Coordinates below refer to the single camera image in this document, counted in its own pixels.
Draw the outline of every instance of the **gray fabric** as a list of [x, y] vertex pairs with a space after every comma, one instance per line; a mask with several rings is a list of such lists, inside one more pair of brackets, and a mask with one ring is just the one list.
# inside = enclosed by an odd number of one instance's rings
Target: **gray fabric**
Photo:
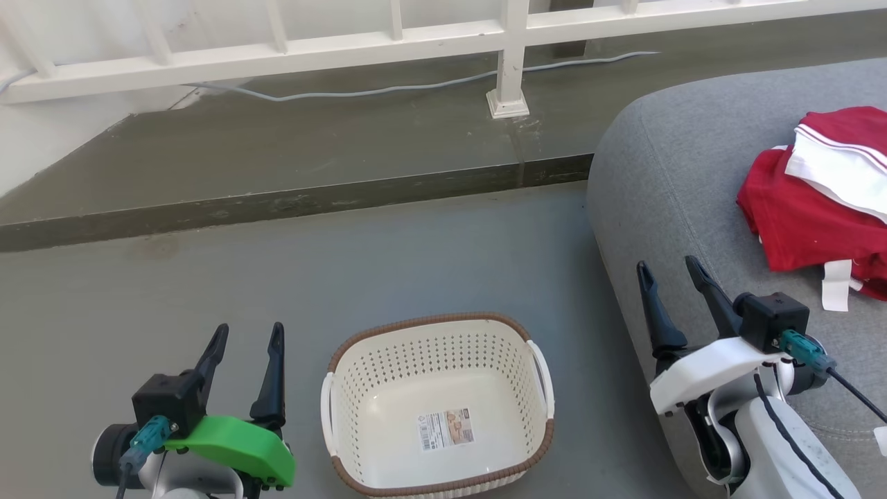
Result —
[[[729, 296], [784, 291], [810, 306], [808, 332], [838, 370], [887, 408], [887, 303], [851, 293], [850, 312], [824, 312], [820, 271], [770, 273], [763, 250], [735, 204], [763, 149], [788, 144], [808, 111], [887, 109], [887, 59], [734, 75], [638, 99], [600, 143], [588, 180], [588, 210], [622, 313], [647, 379], [653, 359], [635, 264], [647, 260], [662, 299], [691, 345], [716, 335], [683, 257], [698, 256]], [[865, 498], [883, 497], [887, 460], [872, 429], [881, 422], [834, 381], [791, 404], [820, 436]], [[704, 480], [685, 418], [663, 419], [681, 470], [702, 497], [723, 497]]]

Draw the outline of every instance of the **basket handle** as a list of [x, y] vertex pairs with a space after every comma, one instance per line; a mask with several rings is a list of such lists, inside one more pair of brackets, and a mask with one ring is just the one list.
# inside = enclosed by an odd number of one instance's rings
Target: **basket handle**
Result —
[[542, 391], [545, 392], [546, 395], [548, 419], [554, 419], [554, 386], [552, 385], [552, 375], [548, 372], [546, 357], [532, 340], [527, 340], [527, 345], [530, 346], [530, 351], [533, 352], [533, 357], [536, 358], [537, 371], [542, 382]]
[[324, 442], [330, 457], [336, 457], [335, 440], [333, 439], [333, 419], [330, 415], [330, 404], [333, 392], [333, 373], [326, 373], [324, 384], [320, 388], [320, 425], [324, 429]]

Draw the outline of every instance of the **railing post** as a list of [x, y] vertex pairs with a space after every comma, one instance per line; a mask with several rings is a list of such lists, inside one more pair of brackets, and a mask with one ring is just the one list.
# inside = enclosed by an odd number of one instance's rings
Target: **railing post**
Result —
[[25, 57], [37, 70], [37, 73], [44, 78], [51, 78], [56, 75], [58, 69], [52, 60], [46, 57], [42, 47], [37, 42], [34, 32], [27, 25], [25, 19], [19, 12], [18, 6], [13, 3], [14, 0], [0, 0], [0, 20], [9, 29], [10, 35], [15, 40]]
[[530, 0], [502, 0], [502, 28], [505, 47], [498, 54], [496, 89], [487, 94], [494, 119], [525, 116], [530, 113], [521, 90], [523, 79], [524, 33], [530, 15]]
[[280, 53], [287, 53], [287, 29], [283, 26], [278, 0], [265, 0], [265, 10], [268, 11], [268, 22], [271, 24], [271, 34], [274, 35], [274, 47]]
[[638, 0], [622, 0], [622, 11], [628, 15], [638, 13]]
[[145, 38], [148, 39], [148, 44], [151, 45], [151, 51], [154, 53], [154, 57], [157, 58], [157, 62], [168, 66], [172, 62], [172, 51], [169, 49], [169, 42], [167, 42], [166, 36], [163, 34], [163, 28], [157, 22], [157, 18], [154, 16], [151, 5], [148, 2], [149, 0], [134, 1], [136, 15], [139, 22], [142, 23]]
[[400, 14], [400, 0], [391, 3], [391, 39], [400, 42], [404, 39], [404, 18]]

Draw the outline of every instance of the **cable connector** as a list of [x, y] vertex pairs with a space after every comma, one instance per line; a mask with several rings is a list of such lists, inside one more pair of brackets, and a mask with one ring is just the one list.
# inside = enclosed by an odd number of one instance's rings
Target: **cable connector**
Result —
[[810, 366], [819, 376], [828, 377], [826, 371], [837, 367], [837, 362], [821, 346], [794, 329], [782, 331], [779, 348], [798, 362]]
[[178, 425], [170, 423], [164, 416], [154, 416], [130, 440], [130, 448], [120, 456], [120, 469], [124, 476], [138, 473], [148, 456], [169, 440], [169, 436], [178, 430]]

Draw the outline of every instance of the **basket label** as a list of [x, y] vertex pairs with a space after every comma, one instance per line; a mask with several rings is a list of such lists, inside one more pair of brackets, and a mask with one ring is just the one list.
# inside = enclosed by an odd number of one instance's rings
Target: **basket label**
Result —
[[422, 452], [464, 445], [475, 441], [467, 408], [419, 416], [419, 443]]

